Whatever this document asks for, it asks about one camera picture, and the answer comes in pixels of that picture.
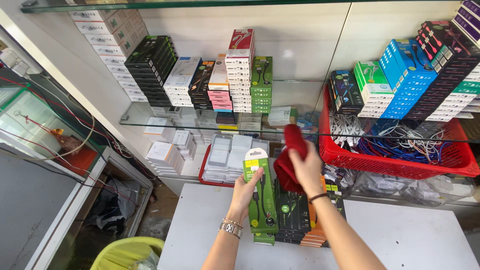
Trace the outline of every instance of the purple box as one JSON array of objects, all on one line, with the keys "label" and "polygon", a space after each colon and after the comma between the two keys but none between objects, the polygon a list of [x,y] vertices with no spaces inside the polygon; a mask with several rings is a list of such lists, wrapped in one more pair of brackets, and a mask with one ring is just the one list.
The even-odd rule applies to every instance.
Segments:
[{"label": "purple box", "polygon": [[470,12],[468,12],[466,9],[464,9],[463,7],[460,7],[457,13],[462,15],[465,18],[465,20],[467,20],[471,25],[473,25],[477,29],[480,29],[480,20],[477,19]]},{"label": "purple box", "polygon": [[475,3],[474,1],[467,0],[467,1],[463,1],[462,5],[464,5],[470,11],[472,11],[473,14],[480,17],[480,6],[477,3]]},{"label": "purple box", "polygon": [[466,20],[464,20],[462,18],[462,16],[460,15],[456,15],[455,18],[453,18],[453,20],[465,31],[467,32],[470,37],[475,40],[475,41],[478,41],[480,39],[480,33],[473,27],[471,26]]}]

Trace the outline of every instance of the plastic bag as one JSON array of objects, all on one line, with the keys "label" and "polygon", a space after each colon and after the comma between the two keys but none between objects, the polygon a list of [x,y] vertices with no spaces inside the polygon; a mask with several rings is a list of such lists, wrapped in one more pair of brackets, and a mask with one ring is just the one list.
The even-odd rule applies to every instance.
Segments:
[{"label": "plastic bag", "polygon": [[474,193],[473,178],[454,174],[415,180],[400,190],[400,194],[406,201],[429,207],[451,203],[470,197]]},{"label": "plastic bag", "polygon": [[134,262],[133,265],[128,267],[128,270],[156,270],[159,260],[160,258],[152,250],[148,258]]},{"label": "plastic bag", "polygon": [[355,187],[365,195],[387,197],[413,181],[398,176],[361,171],[355,177]]},{"label": "plastic bag", "polygon": [[355,176],[358,172],[359,171],[357,170],[340,168],[329,164],[324,165],[325,181],[328,184],[330,184],[329,182],[332,182],[332,184],[337,185],[339,191],[342,192],[343,199],[349,197],[353,193]]}]

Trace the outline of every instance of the red cloth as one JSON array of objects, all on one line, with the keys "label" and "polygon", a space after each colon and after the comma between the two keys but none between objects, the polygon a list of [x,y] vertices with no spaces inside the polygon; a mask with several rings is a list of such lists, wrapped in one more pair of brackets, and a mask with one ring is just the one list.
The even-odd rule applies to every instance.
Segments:
[{"label": "red cloth", "polygon": [[284,136],[287,148],[280,154],[278,159],[275,160],[273,168],[283,190],[304,194],[303,188],[295,177],[295,169],[293,168],[290,157],[288,157],[288,150],[290,148],[297,150],[301,159],[305,160],[308,154],[308,146],[303,140],[300,129],[294,124],[285,126]]}]

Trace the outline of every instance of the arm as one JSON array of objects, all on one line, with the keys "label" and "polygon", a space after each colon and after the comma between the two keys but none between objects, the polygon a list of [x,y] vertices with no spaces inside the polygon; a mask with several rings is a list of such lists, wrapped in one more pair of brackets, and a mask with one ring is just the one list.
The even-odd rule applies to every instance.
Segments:
[{"label": "arm", "polygon": [[[243,175],[237,178],[233,188],[230,209],[226,215],[227,219],[243,224],[243,220],[248,216],[248,204],[252,199],[253,189],[263,172],[264,169],[259,168],[248,183],[245,183]],[[237,236],[220,230],[202,266],[202,270],[233,270],[237,259],[239,241],[240,239]]]},{"label": "arm", "polygon": [[[310,142],[308,145],[309,151],[305,160],[302,160],[298,152],[293,149],[289,150],[288,155],[299,183],[307,197],[311,198],[324,193],[319,177],[323,161],[315,145]],[[312,203],[340,269],[385,269],[385,266],[335,209],[328,197],[320,197]]]}]

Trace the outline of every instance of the white countertop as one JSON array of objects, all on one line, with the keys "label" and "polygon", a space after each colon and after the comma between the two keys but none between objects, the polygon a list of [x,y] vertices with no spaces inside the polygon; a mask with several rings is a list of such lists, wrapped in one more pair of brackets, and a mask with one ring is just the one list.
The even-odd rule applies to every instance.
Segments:
[{"label": "white countertop", "polygon": [[[185,184],[159,270],[199,269],[230,205],[232,188]],[[348,223],[389,270],[480,267],[453,212],[345,200]],[[245,220],[236,270],[338,269],[329,248],[253,243]]]}]

